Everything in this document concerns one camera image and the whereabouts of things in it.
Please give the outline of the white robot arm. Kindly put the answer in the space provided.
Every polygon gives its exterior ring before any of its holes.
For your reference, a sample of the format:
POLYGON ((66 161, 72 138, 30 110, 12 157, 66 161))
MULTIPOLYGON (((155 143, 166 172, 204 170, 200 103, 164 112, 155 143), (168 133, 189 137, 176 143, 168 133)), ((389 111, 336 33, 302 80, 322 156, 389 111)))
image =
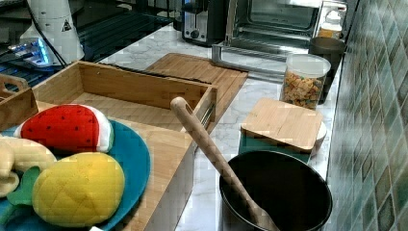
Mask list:
POLYGON ((20 36, 20 41, 32 41, 38 51, 28 59, 29 63, 46 67, 84 58, 68 0, 27 0, 27 3, 32 25, 20 36))

